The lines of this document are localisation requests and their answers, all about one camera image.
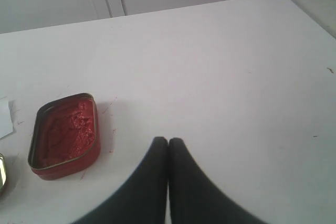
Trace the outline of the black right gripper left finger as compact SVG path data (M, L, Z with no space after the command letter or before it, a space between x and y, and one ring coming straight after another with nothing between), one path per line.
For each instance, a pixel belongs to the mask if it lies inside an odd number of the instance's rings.
M75 223L165 223L168 142L155 137L127 181Z

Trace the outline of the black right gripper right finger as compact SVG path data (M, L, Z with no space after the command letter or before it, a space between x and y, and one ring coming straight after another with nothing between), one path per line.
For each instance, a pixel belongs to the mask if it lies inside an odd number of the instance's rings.
M169 201L172 223L263 223L214 185L180 138L169 141Z

